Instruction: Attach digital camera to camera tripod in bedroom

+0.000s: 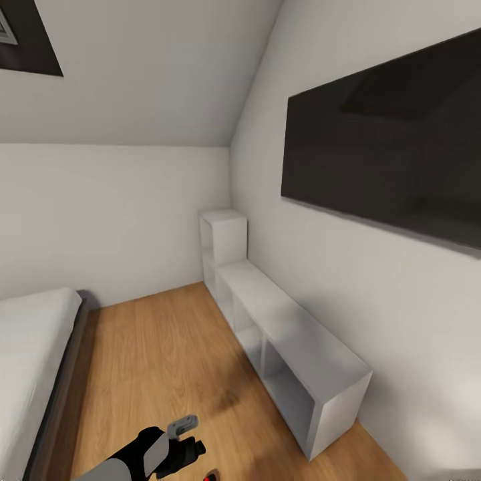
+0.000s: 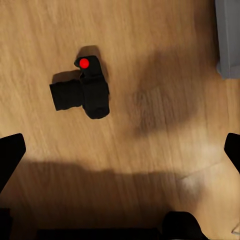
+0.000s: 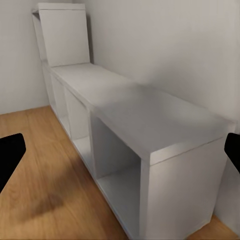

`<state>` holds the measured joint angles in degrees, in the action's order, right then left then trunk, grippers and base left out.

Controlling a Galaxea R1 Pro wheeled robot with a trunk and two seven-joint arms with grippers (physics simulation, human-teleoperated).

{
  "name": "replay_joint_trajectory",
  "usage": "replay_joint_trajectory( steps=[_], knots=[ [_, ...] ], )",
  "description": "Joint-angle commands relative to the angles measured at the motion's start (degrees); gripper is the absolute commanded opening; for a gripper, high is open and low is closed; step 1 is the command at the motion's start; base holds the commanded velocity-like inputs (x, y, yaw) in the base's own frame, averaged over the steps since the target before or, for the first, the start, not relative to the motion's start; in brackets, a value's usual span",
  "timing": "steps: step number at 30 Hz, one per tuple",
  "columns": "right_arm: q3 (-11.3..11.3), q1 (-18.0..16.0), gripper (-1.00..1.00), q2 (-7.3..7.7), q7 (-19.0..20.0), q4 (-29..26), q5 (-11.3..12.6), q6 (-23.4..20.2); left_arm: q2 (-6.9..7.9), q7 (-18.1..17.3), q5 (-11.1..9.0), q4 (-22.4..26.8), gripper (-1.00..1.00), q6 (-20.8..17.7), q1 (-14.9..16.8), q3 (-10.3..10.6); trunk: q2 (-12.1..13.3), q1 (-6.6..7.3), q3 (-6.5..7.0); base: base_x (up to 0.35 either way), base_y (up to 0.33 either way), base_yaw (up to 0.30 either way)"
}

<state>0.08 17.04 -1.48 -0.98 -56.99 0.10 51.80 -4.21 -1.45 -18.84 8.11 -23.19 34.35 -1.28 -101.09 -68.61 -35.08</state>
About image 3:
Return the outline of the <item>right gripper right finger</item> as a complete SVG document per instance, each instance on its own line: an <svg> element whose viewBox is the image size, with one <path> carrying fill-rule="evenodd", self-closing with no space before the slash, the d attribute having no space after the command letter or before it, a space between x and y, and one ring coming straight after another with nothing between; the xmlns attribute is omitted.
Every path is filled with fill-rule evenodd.
<svg viewBox="0 0 240 240"><path fill-rule="evenodd" d="M229 133L227 135L224 151L240 173L240 135Z"/></svg>

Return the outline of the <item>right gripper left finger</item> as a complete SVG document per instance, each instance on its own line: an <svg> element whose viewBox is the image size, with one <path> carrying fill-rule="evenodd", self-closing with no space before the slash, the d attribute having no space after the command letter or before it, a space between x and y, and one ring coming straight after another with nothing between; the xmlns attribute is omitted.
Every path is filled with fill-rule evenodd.
<svg viewBox="0 0 240 240"><path fill-rule="evenodd" d="M23 134L0 138L0 193L26 153Z"/></svg>

